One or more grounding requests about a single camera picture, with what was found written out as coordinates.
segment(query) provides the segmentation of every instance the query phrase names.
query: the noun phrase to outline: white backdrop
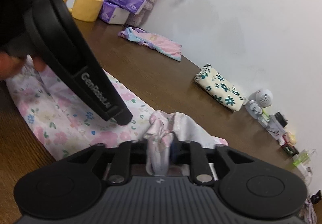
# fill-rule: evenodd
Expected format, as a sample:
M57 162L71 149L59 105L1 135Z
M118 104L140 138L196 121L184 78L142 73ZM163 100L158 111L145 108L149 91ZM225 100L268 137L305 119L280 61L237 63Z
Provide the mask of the white backdrop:
M158 0L142 27L181 43L185 57L210 63L246 95L269 88L271 112L285 114L297 148L318 151L310 193L322 187L322 0Z

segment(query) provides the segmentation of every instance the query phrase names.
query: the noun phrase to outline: brown tabletop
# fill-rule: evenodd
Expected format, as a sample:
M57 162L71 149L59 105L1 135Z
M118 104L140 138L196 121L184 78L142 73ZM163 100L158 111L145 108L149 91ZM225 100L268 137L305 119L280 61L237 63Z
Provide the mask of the brown tabletop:
M119 38L122 26L101 21L77 21L77 25L102 68L152 108L187 114L231 147L299 174L277 142L244 108L233 113L194 83L199 68L188 59L177 62ZM13 199L16 181L53 161L20 116L5 83L0 83L0 223L13 223L20 217Z

